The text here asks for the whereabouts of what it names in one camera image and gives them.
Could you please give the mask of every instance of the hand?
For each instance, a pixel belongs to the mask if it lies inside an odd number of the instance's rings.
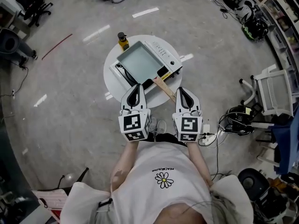
[[[188,144],[194,144],[194,145],[197,145],[198,146],[198,142],[186,142],[186,145],[188,146]]]
[[[139,144],[139,141],[130,141],[130,142],[128,142],[129,144],[132,144],[132,145],[136,145],[136,146],[138,146],[138,144]]]

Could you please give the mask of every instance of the white helmet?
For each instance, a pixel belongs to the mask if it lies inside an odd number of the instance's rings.
[[[241,0],[238,4],[239,7],[243,7],[244,5],[254,8],[256,2],[254,2],[253,0]]]
[[[235,9],[235,14],[241,23],[254,18],[253,9],[248,5],[243,5]]]

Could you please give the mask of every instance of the white round table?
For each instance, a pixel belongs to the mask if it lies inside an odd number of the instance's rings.
[[[166,41],[163,39],[153,36],[153,35],[135,35],[127,38],[129,41],[129,45],[132,46],[137,41],[148,41],[148,42],[158,42],[162,45],[166,50],[168,50],[172,55],[180,61],[179,55],[176,50]],[[106,87],[110,94],[117,99],[119,102],[127,90],[123,87],[120,81],[115,77],[113,72],[110,70],[110,66],[117,61],[117,57],[122,53],[121,47],[119,44],[116,44],[112,50],[109,52],[105,65],[104,65],[104,80]],[[182,69],[180,70],[179,74],[176,74],[174,78],[169,78],[166,80],[166,84],[169,88],[175,93],[177,92],[178,87],[182,82]],[[151,91],[149,91],[146,95],[146,101],[148,108],[153,108],[165,103],[170,98],[161,90],[159,87],[155,87]]]

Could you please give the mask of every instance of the control panel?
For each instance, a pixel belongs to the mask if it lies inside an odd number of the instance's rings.
[[[173,69],[173,66],[181,66],[181,63],[167,50],[165,50],[157,42],[146,42],[150,48],[158,55],[158,57],[166,63],[166,65]]]

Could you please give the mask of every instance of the shoe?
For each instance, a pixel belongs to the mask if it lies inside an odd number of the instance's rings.
[[[28,61],[28,57],[23,57],[21,58],[21,61],[19,62],[19,67],[25,68],[24,64],[26,64]]]
[[[163,134],[166,132],[166,122],[164,120],[160,120],[157,123],[157,134]]]
[[[151,124],[149,126],[149,132],[155,133],[157,129],[157,119],[154,116],[151,116],[150,119],[151,119]]]
[[[32,56],[33,59],[37,60],[38,58],[38,55],[36,53],[36,50],[33,50],[33,56]]]

